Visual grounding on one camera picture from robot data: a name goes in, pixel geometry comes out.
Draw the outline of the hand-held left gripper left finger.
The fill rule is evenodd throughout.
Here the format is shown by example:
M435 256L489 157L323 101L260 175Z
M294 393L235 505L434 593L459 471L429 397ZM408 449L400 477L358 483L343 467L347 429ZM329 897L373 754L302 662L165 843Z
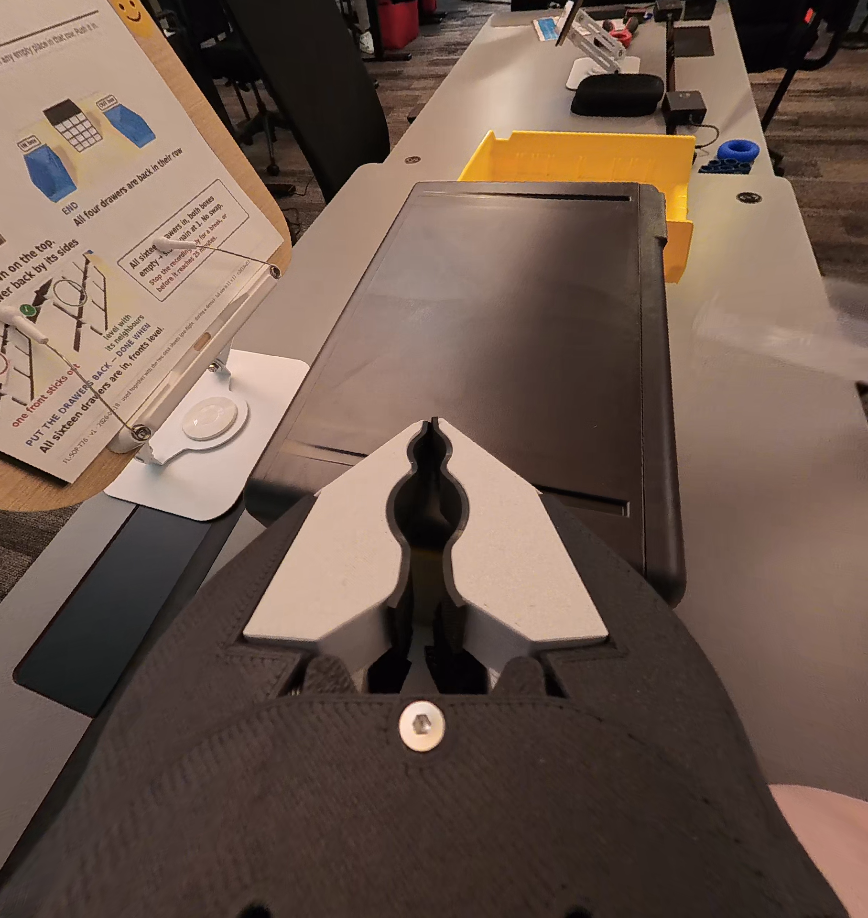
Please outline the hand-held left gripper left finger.
M412 551L427 535L435 423L410 424L315 493L242 635L334 656L372 693L410 686Z

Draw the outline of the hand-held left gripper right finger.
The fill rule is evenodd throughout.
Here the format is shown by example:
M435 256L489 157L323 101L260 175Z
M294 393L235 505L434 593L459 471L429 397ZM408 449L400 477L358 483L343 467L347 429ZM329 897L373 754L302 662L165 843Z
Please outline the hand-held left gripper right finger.
M582 649L608 640L543 494L445 419L440 511L451 527L444 585L463 614L462 649L493 689L512 659Z

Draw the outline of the black drawer cabinet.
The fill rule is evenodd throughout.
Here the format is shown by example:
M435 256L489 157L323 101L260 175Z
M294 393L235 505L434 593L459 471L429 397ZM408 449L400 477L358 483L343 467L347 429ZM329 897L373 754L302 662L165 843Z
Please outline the black drawer cabinet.
M256 466L247 511L268 525L438 416L676 606L666 241L651 185L415 185Z

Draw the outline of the yellow plastic bin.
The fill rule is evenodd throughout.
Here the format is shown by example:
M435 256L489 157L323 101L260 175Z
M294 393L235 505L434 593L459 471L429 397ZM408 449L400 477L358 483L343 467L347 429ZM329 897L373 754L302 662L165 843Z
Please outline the yellow plastic bin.
M654 186L665 197L665 281L681 281L694 225L688 186L694 138L682 135L490 131L459 175L461 182L593 182Z

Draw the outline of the person's left forearm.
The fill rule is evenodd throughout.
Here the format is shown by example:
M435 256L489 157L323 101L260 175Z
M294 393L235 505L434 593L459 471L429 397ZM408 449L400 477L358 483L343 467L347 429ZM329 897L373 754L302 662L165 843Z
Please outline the person's left forearm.
M868 917L868 802L800 785L770 790L849 915Z

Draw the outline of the white document stand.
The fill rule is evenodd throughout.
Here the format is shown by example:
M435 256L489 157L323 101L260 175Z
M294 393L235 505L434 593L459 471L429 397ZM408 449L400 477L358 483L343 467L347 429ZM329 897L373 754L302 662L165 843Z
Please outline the white document stand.
M571 45L577 56L566 82L570 90L586 78L600 75L633 75L640 71L640 58L628 54L616 30L606 29L592 17L582 1L568 2L557 23L555 45Z
M107 497L197 522L236 503L308 370L303 361L231 347L278 276L261 267L130 418L151 437Z

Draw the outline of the instruction sheet on board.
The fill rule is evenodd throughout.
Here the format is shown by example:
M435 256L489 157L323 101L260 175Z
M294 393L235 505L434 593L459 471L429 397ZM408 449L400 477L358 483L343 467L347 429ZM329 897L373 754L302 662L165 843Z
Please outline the instruction sheet on board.
M150 12L150 6L155 6L155 2L136 2L134 11L130 10L130 2L111 2L110 5L223 167L279 232L282 243L269 261L275 265L275 278L280 279L292 258L290 229L278 204L240 149L232 133L232 125L217 113L216 103L202 91L176 52L179 40L164 36L160 25L165 14ZM258 277L233 301L235 310L231 312L227 307L219 316L222 324L208 327L194 341L190 356L180 362L178 370L171 373L142 406L142 425L152 428L153 423L148 421L148 416L153 409L162 411L164 407L178 407L179 396L186 395L192 384L212 363L219 364L223 352L229 350L233 336L270 292L274 281L268 280L268 273L269 269L263 268ZM139 453L143 460L151 458L148 443L135 442L135 445L134 451L119 453L116 445L110 444L73 484L62 484L0 453L0 510L48 511L94 497L115 481L126 467L140 466L137 459Z

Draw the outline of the printed instruction sheet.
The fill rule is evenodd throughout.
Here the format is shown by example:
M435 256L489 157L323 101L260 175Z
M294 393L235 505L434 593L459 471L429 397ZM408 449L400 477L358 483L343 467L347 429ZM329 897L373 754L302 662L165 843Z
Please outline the printed instruction sheet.
M130 418L282 237L108 2L0 2L0 306ZM0 322L0 453L73 484L135 440L48 348Z

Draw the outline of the black zip case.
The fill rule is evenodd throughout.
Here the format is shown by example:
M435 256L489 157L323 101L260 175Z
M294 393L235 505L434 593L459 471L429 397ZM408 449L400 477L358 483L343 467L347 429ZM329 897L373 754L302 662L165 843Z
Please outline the black zip case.
M589 75L577 86L570 110L588 118L644 118L655 113L664 94L665 81L657 75Z

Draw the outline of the black office chair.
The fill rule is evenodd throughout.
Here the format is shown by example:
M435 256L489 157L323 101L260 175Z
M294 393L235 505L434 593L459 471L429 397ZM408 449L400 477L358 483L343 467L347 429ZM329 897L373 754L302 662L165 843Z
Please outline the black office chair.
M868 177L868 2L729 2L777 175Z
M367 164L391 151L371 74L333 1L227 1L236 32L326 203Z

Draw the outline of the black power adapter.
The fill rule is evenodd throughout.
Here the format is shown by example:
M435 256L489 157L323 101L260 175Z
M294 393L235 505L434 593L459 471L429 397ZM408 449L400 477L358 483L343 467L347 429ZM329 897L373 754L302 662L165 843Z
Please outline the black power adapter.
M705 121L705 100L697 90L666 92L661 109L668 133L674 133L680 127L698 128Z

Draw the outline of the red box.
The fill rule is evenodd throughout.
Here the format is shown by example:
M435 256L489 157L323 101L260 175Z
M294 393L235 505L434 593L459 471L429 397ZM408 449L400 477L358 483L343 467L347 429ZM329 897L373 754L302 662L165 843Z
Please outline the red box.
M376 1L382 48L386 52L400 52L420 32L417 1Z

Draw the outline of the black post mount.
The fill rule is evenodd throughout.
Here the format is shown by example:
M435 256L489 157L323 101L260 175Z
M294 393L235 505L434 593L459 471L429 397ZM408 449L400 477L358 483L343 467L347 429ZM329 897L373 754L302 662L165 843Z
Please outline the black post mount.
M665 27L665 92L676 91L676 23L684 13L683 1L655 1L653 8L654 21Z

